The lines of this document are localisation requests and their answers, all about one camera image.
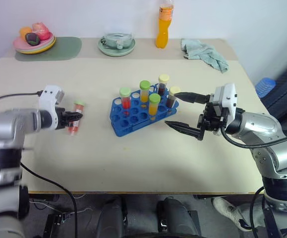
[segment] white wall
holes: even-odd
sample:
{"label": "white wall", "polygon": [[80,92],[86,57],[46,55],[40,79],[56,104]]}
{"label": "white wall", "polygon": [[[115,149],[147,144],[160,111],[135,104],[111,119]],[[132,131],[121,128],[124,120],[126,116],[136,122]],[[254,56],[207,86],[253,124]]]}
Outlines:
{"label": "white wall", "polygon": [[[22,26],[44,22],[57,36],[100,37],[131,22],[155,38],[157,0],[0,0],[0,57]],[[287,66],[287,0],[176,0],[171,38],[224,38],[256,83]]]}

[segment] yellow cap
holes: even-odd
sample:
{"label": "yellow cap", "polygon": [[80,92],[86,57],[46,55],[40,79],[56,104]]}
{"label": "yellow cap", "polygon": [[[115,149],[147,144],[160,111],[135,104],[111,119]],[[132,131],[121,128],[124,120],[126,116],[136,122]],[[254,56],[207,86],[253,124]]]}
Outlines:
{"label": "yellow cap", "polygon": [[173,86],[170,88],[170,95],[171,96],[174,96],[175,93],[180,93],[181,92],[181,89],[177,86]]}
{"label": "yellow cap", "polygon": [[161,74],[159,76],[159,83],[167,83],[169,79],[170,76],[168,76],[167,74]]}

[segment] test tube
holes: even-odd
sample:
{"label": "test tube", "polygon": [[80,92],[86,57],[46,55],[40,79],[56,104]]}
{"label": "test tube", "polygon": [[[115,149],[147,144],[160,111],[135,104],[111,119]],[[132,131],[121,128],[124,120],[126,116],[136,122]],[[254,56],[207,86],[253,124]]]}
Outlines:
{"label": "test tube", "polygon": [[[74,111],[77,112],[77,113],[83,113],[85,103],[84,103],[84,102],[81,102],[81,101],[75,101],[74,104],[75,104],[75,109],[74,109]],[[78,132],[79,121],[80,121],[80,120],[76,120],[76,121],[73,121],[73,122],[71,122],[71,123],[69,124],[68,132],[69,132],[71,135],[75,135],[75,134]]]}
{"label": "test tube", "polygon": [[175,93],[179,93],[179,92],[181,92],[181,89],[179,87],[173,86],[170,88],[169,96],[167,99],[167,107],[168,108],[173,107],[173,105],[176,102],[176,96],[174,96],[174,95],[175,95]]}
{"label": "test tube", "polygon": [[140,82],[140,101],[142,103],[147,103],[149,100],[149,89],[151,83],[148,80],[143,80]]}
{"label": "test tube", "polygon": [[129,109],[131,105],[131,101],[130,101],[131,89],[123,87],[123,88],[120,88],[119,93],[121,97],[122,107],[124,109]]}
{"label": "test tube", "polygon": [[160,96],[164,95],[165,90],[167,88],[167,82],[169,79],[170,79],[170,77],[167,74],[161,74],[159,76],[158,94]]}
{"label": "test tube", "polygon": [[152,93],[149,96],[149,115],[155,116],[157,114],[160,101],[161,96],[157,93]]}

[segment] pink plate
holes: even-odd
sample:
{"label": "pink plate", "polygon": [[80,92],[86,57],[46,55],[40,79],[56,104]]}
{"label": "pink plate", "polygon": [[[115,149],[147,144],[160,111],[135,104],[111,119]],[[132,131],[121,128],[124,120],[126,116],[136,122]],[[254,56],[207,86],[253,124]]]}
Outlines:
{"label": "pink plate", "polygon": [[54,40],[54,37],[53,37],[53,34],[51,33],[51,36],[47,40],[41,41],[40,44],[38,44],[37,46],[31,46],[27,42],[23,41],[21,37],[17,37],[13,41],[13,46],[18,50],[34,50],[34,49],[38,49],[38,48],[41,48],[47,45],[53,40]]}

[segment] plate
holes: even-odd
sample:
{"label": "plate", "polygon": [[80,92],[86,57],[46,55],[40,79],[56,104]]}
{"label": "plate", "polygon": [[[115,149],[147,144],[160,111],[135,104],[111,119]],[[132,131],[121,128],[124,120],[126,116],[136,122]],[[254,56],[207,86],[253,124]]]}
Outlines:
{"label": "plate", "polygon": [[110,49],[108,48],[107,46],[104,46],[103,43],[101,43],[101,40],[99,40],[98,42],[98,48],[99,50],[108,55],[108,56],[112,56],[112,57],[120,57],[120,56],[125,56],[129,53],[131,53],[133,51],[135,47],[135,40],[133,39],[132,42],[131,42],[131,45],[129,48],[127,49],[121,49],[121,50],[118,50],[118,49]]}
{"label": "plate", "polygon": [[35,50],[35,51],[20,51],[20,50],[16,50],[16,51],[18,51],[18,52],[20,52],[22,54],[25,54],[25,55],[38,54],[38,53],[47,51],[49,48],[51,48],[55,44],[55,41],[56,41],[56,38],[54,37],[54,41],[49,46],[44,47],[44,48],[39,49],[39,50]]}
{"label": "plate", "polygon": [[54,40],[54,35],[51,33],[51,36],[44,41],[41,41],[40,44],[38,44],[37,46],[31,46],[29,45],[26,41],[23,41],[21,39],[21,37],[17,37],[14,41],[13,41],[13,46],[17,49],[17,50],[21,50],[21,51],[31,51],[31,50],[38,50],[42,47],[45,47],[45,45],[53,42]]}

